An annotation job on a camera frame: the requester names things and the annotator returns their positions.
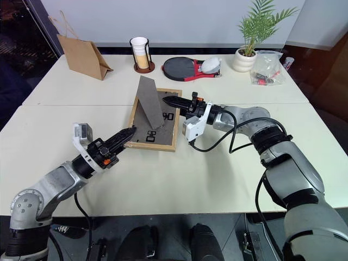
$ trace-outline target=black paddle face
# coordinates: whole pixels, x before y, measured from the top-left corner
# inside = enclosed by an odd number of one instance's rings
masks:
[[[171,58],[164,63],[163,72],[169,79],[183,82],[195,76],[194,61],[187,57]]]

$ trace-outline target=black cable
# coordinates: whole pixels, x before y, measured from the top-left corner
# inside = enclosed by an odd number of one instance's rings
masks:
[[[256,209],[257,209],[257,213],[259,214],[259,217],[261,218],[264,226],[265,226],[265,229],[267,231],[267,234],[272,242],[272,245],[274,247],[274,249],[276,250],[278,256],[280,257],[281,260],[283,260],[283,253],[282,251],[280,250],[278,244],[276,243],[271,231],[270,231],[270,228],[268,227],[267,225],[267,222],[266,222],[266,219],[264,217],[264,215],[262,214],[261,210],[260,210],[260,206],[259,206],[259,192],[260,192],[260,188],[261,188],[261,185],[262,185],[262,182],[263,180],[265,179],[266,177],[266,171],[263,173],[260,181],[259,181],[259,184],[257,185],[257,188],[256,188],[256,193],[255,193],[255,205],[256,205]]]
[[[225,134],[224,134],[215,144],[213,144],[210,148],[205,149],[205,150],[204,150],[204,149],[201,149],[201,148],[197,148],[197,147],[195,146],[195,140],[189,142],[189,144],[191,145],[192,148],[194,148],[195,150],[200,151],[200,152],[208,152],[208,151],[211,151],[211,150],[214,149],[224,138],[226,138],[228,135],[230,135],[230,134],[233,132],[232,138],[231,138],[231,143],[230,143],[230,145],[229,145],[229,150],[228,150],[228,152],[229,152],[230,154],[232,154],[232,153],[235,152],[236,150],[239,150],[239,149],[241,149],[241,148],[244,148],[244,147],[246,147],[246,146],[251,145],[251,144],[242,145],[242,146],[240,146],[240,147],[238,147],[238,148],[236,148],[236,149],[234,149],[234,150],[232,149],[233,143],[234,143],[234,139],[235,139],[235,135],[236,135],[236,133],[237,133],[237,129],[240,128],[240,127],[242,127],[242,126],[244,126],[244,125],[246,125],[246,124],[248,124],[248,123],[254,122],[254,121],[270,121],[270,122],[273,122],[273,123],[275,123],[276,125],[279,126],[279,128],[282,130],[282,132],[285,134],[285,136],[287,135],[287,131],[285,130],[284,126],[283,126],[280,122],[278,122],[277,120],[275,120],[275,119],[267,118],[267,117],[259,117],[259,118],[254,118],[254,119],[247,120],[247,121],[242,122],[242,123],[240,123],[240,124],[237,125],[237,120],[236,120],[235,116],[234,116],[230,111],[228,111],[228,110],[223,110],[222,113],[227,113],[227,114],[229,114],[229,115],[233,118],[234,127],[233,127],[232,129],[230,129],[227,133],[225,133]]]
[[[75,199],[75,204],[76,204],[77,208],[86,217],[87,223],[88,223],[88,250],[87,250],[86,261],[89,261],[89,257],[90,257],[90,254],[91,254],[91,248],[92,248],[92,224],[91,224],[91,219],[90,219],[89,215],[86,213],[86,211],[80,206],[80,203],[78,202],[78,199],[77,199],[77,193],[74,194],[74,199]]]
[[[54,237],[54,235],[52,234],[51,231],[48,232],[48,237],[51,239],[52,243],[54,244],[55,249],[57,249],[59,260],[63,261],[64,260],[63,259],[63,253],[61,252],[60,246],[59,246],[57,240],[55,239],[55,237]]]
[[[237,150],[240,150],[241,148],[245,148],[245,147],[250,146],[250,145],[252,145],[252,143],[244,144],[244,145],[241,145],[241,146],[239,146],[239,147],[237,147],[237,148],[234,148],[234,149],[232,150],[231,154],[232,154],[233,152],[237,151]]]
[[[235,121],[235,123],[237,122],[235,116],[234,116],[230,111],[228,111],[228,110],[223,110],[222,112],[223,112],[223,113],[228,113],[228,114],[230,114],[231,117],[233,118],[233,121]],[[195,144],[195,143],[194,143],[195,140],[191,141],[191,142],[190,142],[190,145],[191,145],[192,148],[194,148],[195,150],[200,151],[200,152],[208,152],[208,151],[211,151],[211,150],[212,150],[213,148],[215,148],[220,142],[222,142],[224,138],[226,138],[227,136],[229,136],[232,132],[233,132],[232,139],[234,140],[235,133],[237,132],[236,125],[237,125],[237,124],[234,124],[234,126],[235,126],[234,128],[232,128],[232,129],[230,129],[228,132],[226,132],[215,144],[213,144],[210,148],[208,148],[208,149],[206,149],[206,150],[203,150],[203,149],[201,149],[201,148],[197,148],[197,147],[194,145],[194,144]]]

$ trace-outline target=black number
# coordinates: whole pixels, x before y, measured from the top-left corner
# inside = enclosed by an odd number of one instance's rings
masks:
[[[162,115],[165,120],[172,121],[174,119],[174,113],[162,113]]]
[[[156,132],[154,130],[149,130],[147,131],[147,137],[146,137],[146,141],[147,142],[154,142],[155,140],[155,135],[156,135]]]

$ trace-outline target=white flower pot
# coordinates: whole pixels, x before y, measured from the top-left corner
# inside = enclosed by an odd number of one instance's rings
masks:
[[[247,72],[247,71],[250,71],[252,66],[254,65],[256,61],[257,53],[253,51],[255,55],[251,57],[247,57],[239,53],[239,50],[241,49],[242,48],[238,49],[235,52],[235,55],[232,61],[232,68],[237,72]]]

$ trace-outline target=wire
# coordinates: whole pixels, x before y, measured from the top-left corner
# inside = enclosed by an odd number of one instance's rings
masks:
[[[204,150],[204,149],[201,149],[201,148],[197,148],[197,147],[195,146],[195,140],[189,142],[189,144],[191,145],[192,148],[194,148],[195,150],[200,151],[200,152],[208,152],[208,151],[211,151],[211,150],[214,149],[224,138],[226,138],[228,135],[230,135],[230,134],[233,132],[232,138],[231,138],[231,143],[230,143],[230,145],[229,145],[229,150],[228,150],[228,152],[229,152],[230,154],[232,154],[233,152],[235,152],[235,151],[237,151],[237,150],[239,150],[239,149],[241,149],[241,148],[244,148],[244,147],[246,147],[246,146],[252,145],[252,143],[249,143],[249,144],[242,145],[242,146],[240,146],[240,147],[238,147],[238,148],[232,149],[233,143],[234,143],[234,139],[235,139],[235,135],[236,135],[236,133],[237,133],[237,129],[240,128],[240,127],[242,127],[242,126],[244,126],[244,125],[246,125],[246,124],[248,124],[248,123],[255,122],[255,121],[270,121],[270,122],[273,122],[273,123],[275,123],[276,125],[279,126],[279,128],[282,130],[282,132],[284,133],[285,136],[287,135],[287,131],[285,130],[284,126],[283,126],[280,122],[278,122],[277,120],[275,120],[275,119],[267,118],[267,117],[259,117],[259,118],[254,118],[254,119],[247,120],[247,121],[242,122],[242,123],[240,123],[240,124],[237,125],[237,120],[236,120],[235,116],[234,116],[230,111],[228,111],[228,110],[223,110],[223,111],[221,111],[221,112],[222,112],[222,113],[227,113],[227,114],[229,114],[229,115],[232,117],[233,122],[234,122],[234,127],[233,127],[232,129],[230,129],[227,133],[225,133],[225,134],[224,134],[215,144],[213,144],[210,148],[205,149],[205,150]]]
[[[272,242],[272,245],[274,247],[274,249],[276,250],[278,256],[280,257],[281,260],[283,260],[283,254],[282,254],[282,251],[280,250],[279,246],[277,245],[268,225],[267,225],[267,222],[266,222],[266,219],[264,217],[264,215],[262,214],[261,210],[260,210],[260,206],[259,206],[259,192],[260,192],[260,188],[261,188],[261,185],[262,185],[262,182],[264,180],[264,178],[266,177],[266,171],[263,173],[260,181],[259,181],[259,184],[257,185],[257,188],[256,188],[256,193],[255,193],[255,205],[256,205],[256,209],[257,209],[257,213],[259,214],[259,217],[261,218],[264,226],[265,226],[265,229],[267,231],[267,234]]]
[[[81,207],[80,203],[78,202],[77,199],[77,192],[74,194],[74,199],[75,199],[75,204],[77,208],[81,211],[81,213],[86,217],[87,223],[88,223],[88,250],[87,250],[87,256],[86,256],[86,261],[89,261],[89,257],[91,254],[91,248],[92,248],[92,224],[91,224],[91,219],[89,215],[87,215],[86,211]]]
[[[52,243],[54,244],[55,249],[57,249],[59,260],[63,261],[64,260],[63,259],[63,253],[61,252],[60,246],[59,246],[57,240],[55,239],[55,237],[54,237],[54,235],[52,234],[51,231],[48,232],[48,237],[51,239]]]
[[[234,137],[235,137],[235,133],[237,132],[237,120],[235,118],[235,116],[228,110],[223,110],[222,111],[223,113],[227,113],[227,114],[230,114],[231,117],[233,118],[233,121],[234,121],[234,127],[232,129],[230,129],[228,132],[226,132],[213,146],[211,146],[210,148],[206,149],[206,150],[203,150],[201,148],[197,148],[195,147],[195,140],[189,142],[191,147],[194,148],[195,150],[197,151],[200,151],[200,152],[208,152],[208,151],[211,151],[213,148],[215,148],[220,142],[223,141],[224,138],[226,138],[227,136],[229,136],[232,132],[233,132],[233,136],[232,136],[232,139],[234,141]]]
[[[271,250],[272,250],[272,253],[273,253],[273,255],[274,255],[274,258],[275,258],[276,260],[279,260],[279,258],[277,257],[277,254],[276,254],[276,252],[274,252],[273,246],[272,246],[272,244],[271,244],[271,242],[270,242],[270,240],[269,240],[269,238],[268,238],[268,236],[267,236],[267,234],[266,234],[265,225],[263,224],[263,222],[261,222],[261,224],[262,224],[263,233],[264,233],[265,238],[266,238],[266,240],[267,240],[267,242],[268,242],[268,244],[269,244],[269,246],[270,246],[270,248],[271,248]]]
[[[246,222],[246,213],[244,213],[244,221],[245,221],[245,231],[246,231],[246,232],[249,232],[248,224],[247,224],[247,222]]]
[[[232,150],[231,154],[232,154],[233,152],[237,151],[237,150],[240,150],[241,148],[245,148],[245,147],[250,146],[250,145],[252,145],[252,143],[244,144],[244,145],[241,145],[241,146],[239,146],[239,147],[237,147],[237,148],[234,148],[234,149]]]

